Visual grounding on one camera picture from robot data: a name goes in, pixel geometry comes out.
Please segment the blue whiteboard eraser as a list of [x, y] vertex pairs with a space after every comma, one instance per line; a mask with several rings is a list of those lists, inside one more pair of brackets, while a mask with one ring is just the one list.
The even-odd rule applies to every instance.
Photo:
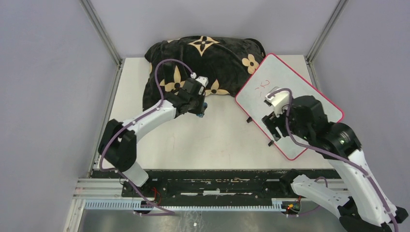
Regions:
[[208, 104], [206, 102], [203, 103], [201, 110], [198, 114], [196, 114], [198, 117], [202, 118], [205, 115], [205, 110], [207, 109]]

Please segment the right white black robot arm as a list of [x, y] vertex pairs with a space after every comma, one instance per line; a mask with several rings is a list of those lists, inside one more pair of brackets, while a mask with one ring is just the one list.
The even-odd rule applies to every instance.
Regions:
[[348, 125], [330, 122], [322, 103], [313, 96], [268, 94], [265, 103], [273, 112], [262, 121], [275, 139], [302, 139], [300, 146], [323, 156], [346, 185], [349, 194], [331, 190], [298, 170], [280, 178], [282, 195], [310, 199], [332, 213], [348, 232], [392, 232], [407, 217], [405, 208], [394, 205], [383, 193], [364, 156], [361, 143]]

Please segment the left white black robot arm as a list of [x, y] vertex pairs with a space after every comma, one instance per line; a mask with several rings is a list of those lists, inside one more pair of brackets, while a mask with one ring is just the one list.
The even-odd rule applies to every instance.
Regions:
[[207, 108], [207, 84], [206, 77], [189, 78], [176, 95], [166, 93], [164, 100], [160, 100], [140, 115], [125, 121], [108, 121], [98, 147], [100, 160], [108, 161], [131, 181], [138, 195], [149, 195], [152, 183], [148, 181], [147, 172], [137, 162], [138, 142], [161, 124], [185, 113], [203, 116]]

